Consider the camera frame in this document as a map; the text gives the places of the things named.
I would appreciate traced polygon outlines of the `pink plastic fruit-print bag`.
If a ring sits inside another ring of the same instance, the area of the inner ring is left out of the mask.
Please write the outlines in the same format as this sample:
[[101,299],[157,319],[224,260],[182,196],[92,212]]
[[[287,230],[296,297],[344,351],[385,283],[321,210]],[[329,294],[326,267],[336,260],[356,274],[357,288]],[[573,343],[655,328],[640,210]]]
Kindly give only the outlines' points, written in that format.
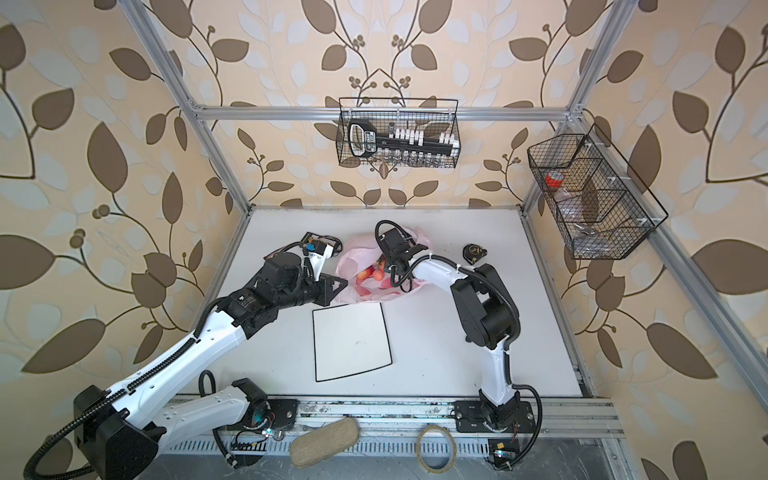
[[406,281],[394,287],[388,264],[373,234],[354,237],[344,244],[335,268],[335,275],[348,281],[348,286],[336,297],[339,304],[381,303],[415,293],[426,281]]

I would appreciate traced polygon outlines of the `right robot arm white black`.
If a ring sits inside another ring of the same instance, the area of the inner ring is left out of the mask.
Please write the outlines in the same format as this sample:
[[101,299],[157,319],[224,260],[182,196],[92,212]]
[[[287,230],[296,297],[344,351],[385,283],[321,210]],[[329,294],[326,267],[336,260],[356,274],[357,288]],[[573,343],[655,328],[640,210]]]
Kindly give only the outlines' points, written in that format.
[[521,322],[501,277],[490,264],[468,268],[432,253],[391,220],[376,224],[375,240],[393,286],[422,281],[448,292],[465,340],[488,351],[478,398],[454,403],[456,430],[508,435],[503,446],[489,448],[489,463],[499,471],[513,470],[540,435],[543,402],[533,386],[513,380],[510,346],[521,334]]

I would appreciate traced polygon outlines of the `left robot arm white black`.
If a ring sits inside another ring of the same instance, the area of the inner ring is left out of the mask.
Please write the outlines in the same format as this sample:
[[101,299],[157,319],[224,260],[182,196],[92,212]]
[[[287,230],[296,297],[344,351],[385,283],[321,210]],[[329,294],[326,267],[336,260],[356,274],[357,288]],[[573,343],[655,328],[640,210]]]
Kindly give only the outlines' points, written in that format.
[[68,436],[74,437],[87,464],[61,472],[59,478],[95,473],[101,479],[134,479],[173,440],[240,421],[260,393],[247,379],[195,400],[180,419],[165,419],[162,410],[214,361],[274,322],[280,310],[309,303],[329,306],[348,282],[324,273],[323,266],[342,249],[340,239],[308,232],[267,255],[243,287],[210,302],[195,328],[172,350],[106,390],[83,390],[74,402],[74,419],[32,454],[24,478],[46,478],[40,469],[43,458]]

